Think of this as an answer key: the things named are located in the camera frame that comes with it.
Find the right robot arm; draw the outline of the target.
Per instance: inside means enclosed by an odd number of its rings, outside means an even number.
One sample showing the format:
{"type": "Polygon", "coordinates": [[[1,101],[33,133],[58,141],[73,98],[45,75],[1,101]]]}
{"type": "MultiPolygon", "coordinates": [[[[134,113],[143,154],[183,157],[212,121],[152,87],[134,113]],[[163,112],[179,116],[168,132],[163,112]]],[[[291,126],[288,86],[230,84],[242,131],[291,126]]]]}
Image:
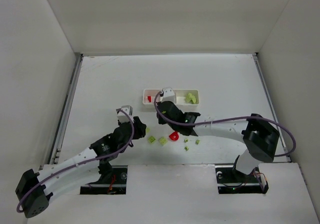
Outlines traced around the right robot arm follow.
{"type": "Polygon", "coordinates": [[[251,114],[244,120],[217,122],[216,119],[197,112],[182,112],[173,102],[163,101],[155,105],[159,124],[168,124],[185,136],[213,136],[235,140],[245,144],[233,169],[249,175],[260,163],[272,163],[280,137],[279,131],[259,114],[251,114]]]}

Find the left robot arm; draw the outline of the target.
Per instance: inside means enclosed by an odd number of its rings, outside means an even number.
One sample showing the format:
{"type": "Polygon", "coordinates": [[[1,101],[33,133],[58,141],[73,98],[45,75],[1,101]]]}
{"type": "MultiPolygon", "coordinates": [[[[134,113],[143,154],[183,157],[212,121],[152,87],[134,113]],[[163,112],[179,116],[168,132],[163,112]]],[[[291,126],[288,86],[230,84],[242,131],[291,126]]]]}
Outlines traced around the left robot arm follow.
{"type": "Polygon", "coordinates": [[[15,189],[18,198],[16,211],[27,219],[49,207],[60,195],[87,183],[109,178],[113,168],[110,162],[132,147],[132,141],[146,135],[146,124],[138,116],[118,122],[110,134],[92,143],[79,154],[51,169],[25,171],[15,189]]]}

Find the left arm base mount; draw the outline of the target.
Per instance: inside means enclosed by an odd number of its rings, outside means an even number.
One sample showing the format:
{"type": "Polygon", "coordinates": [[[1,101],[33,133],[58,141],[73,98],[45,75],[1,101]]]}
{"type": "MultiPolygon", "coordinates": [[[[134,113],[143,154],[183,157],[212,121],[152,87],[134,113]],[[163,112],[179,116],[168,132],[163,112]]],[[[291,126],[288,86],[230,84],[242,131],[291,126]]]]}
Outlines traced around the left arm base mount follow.
{"type": "Polygon", "coordinates": [[[96,182],[81,186],[80,195],[125,195],[128,166],[105,164],[106,172],[96,182]]]}

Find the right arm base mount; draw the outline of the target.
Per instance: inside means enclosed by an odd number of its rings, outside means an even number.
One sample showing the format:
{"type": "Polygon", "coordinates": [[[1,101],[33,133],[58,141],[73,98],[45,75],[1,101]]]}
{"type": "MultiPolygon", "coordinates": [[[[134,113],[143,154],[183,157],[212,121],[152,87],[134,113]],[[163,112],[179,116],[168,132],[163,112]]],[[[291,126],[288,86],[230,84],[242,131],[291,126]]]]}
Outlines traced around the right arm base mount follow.
{"type": "Polygon", "coordinates": [[[259,167],[246,175],[235,168],[235,164],[215,166],[219,194],[263,194],[269,190],[269,183],[259,167]]]}

